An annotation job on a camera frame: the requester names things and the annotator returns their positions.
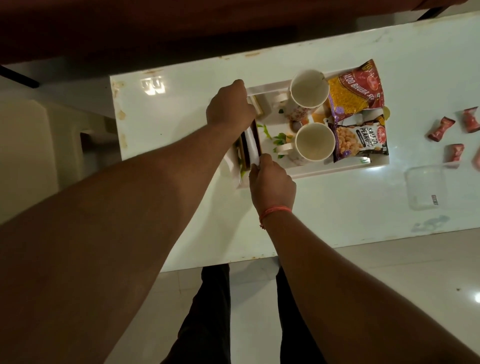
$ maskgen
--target mug rim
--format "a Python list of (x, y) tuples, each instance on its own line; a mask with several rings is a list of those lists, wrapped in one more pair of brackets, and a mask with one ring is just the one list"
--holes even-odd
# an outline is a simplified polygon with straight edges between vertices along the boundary
[[(309, 126), (309, 125), (319, 125), (319, 126), (322, 127), (322, 128), (327, 128), (328, 131), (330, 132), (330, 135), (331, 135), (331, 137), (332, 137), (332, 139), (333, 139), (333, 147), (332, 147), (332, 151), (331, 151), (331, 152), (328, 154), (328, 156), (326, 156), (325, 158), (322, 158), (322, 159), (310, 159), (310, 158), (305, 157), (305, 156), (300, 152), (300, 150), (299, 150), (299, 147), (298, 147), (298, 145), (297, 145), (297, 138), (298, 138), (301, 130), (302, 130), (303, 128)], [(332, 129), (330, 129), (330, 128), (328, 127), (328, 125), (325, 125), (325, 124), (323, 124), (323, 123), (321, 123), (321, 122), (310, 122), (310, 123), (308, 123), (308, 124), (305, 124), (305, 125), (303, 125), (303, 126), (297, 131), (297, 134), (295, 135), (295, 148), (296, 148), (298, 154), (300, 154), (302, 158), (305, 158), (306, 160), (308, 160), (308, 161), (310, 161), (310, 162), (321, 162), (322, 160), (327, 159), (329, 156), (332, 155), (333, 151), (335, 150), (335, 144), (336, 144), (336, 140), (335, 140), (335, 135), (334, 135), (333, 132), (332, 132)]]
[[(293, 93), (292, 93), (292, 85), (293, 85), (293, 82), (295, 81), (295, 79), (300, 76), (302, 73), (305, 73), (305, 72), (309, 72), (309, 71), (313, 71), (313, 72), (316, 72), (316, 73), (319, 73), (323, 76), (323, 82), (326, 83), (327, 85), (327, 94), (326, 94), (326, 97), (325, 97), (325, 100), (323, 100), (322, 102), (320, 102), (318, 105), (315, 105), (315, 106), (304, 106), (302, 105), (301, 103), (299, 103), (294, 97), (293, 97)], [(300, 107), (302, 108), (305, 108), (305, 109), (316, 109), (318, 107), (320, 107), (320, 105), (322, 105), (327, 99), (328, 99), (328, 95), (330, 94), (330, 84), (328, 83), (327, 81), (327, 78), (325, 77), (325, 74), (322, 72), (322, 71), (319, 71), (319, 70), (315, 70), (313, 68), (309, 68), (309, 69), (306, 69), (306, 70), (302, 70), (302, 71), (299, 71), (295, 74), (295, 76), (293, 76), (292, 80), (290, 81), (290, 86), (289, 86), (289, 91), (290, 91), (290, 96), (292, 97), (292, 100)]]

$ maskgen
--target black pants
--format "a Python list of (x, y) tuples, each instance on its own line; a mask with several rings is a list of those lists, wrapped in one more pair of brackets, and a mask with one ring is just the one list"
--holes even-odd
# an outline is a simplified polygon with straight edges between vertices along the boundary
[[(202, 286), (163, 364), (230, 363), (230, 268), (204, 267)], [(280, 362), (326, 363), (301, 318), (283, 268), (276, 276), (282, 326)]]

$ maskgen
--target hand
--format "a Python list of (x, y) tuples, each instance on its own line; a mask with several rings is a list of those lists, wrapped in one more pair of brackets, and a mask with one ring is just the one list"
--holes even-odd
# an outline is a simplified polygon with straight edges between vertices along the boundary
[(297, 184), (270, 154), (260, 156), (259, 167), (252, 164), (250, 171), (250, 192), (258, 215), (272, 206), (293, 208)]
[(247, 90), (242, 80), (219, 89), (207, 107), (208, 125), (226, 125), (239, 137), (255, 119), (255, 107), (247, 102)]

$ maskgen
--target aloo bhujia sev packet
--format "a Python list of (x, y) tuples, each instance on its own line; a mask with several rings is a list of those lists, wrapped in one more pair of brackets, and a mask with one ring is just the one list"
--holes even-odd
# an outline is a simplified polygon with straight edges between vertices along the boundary
[(328, 81), (329, 106), (335, 123), (365, 109), (385, 104), (382, 83), (373, 60)]

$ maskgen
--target person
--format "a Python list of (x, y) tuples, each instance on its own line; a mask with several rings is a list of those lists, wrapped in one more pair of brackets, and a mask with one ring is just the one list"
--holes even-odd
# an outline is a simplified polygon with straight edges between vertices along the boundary
[[(204, 127), (3, 224), (0, 362), (104, 362), (224, 154), (254, 117), (237, 80), (212, 99)], [(272, 206), (286, 208), (262, 221), (282, 266), (283, 362), (480, 363), (438, 323), (288, 211), (296, 185), (269, 155), (252, 167), (250, 184), (259, 215)], [(230, 361), (228, 266), (206, 267), (202, 277), (166, 363)]]

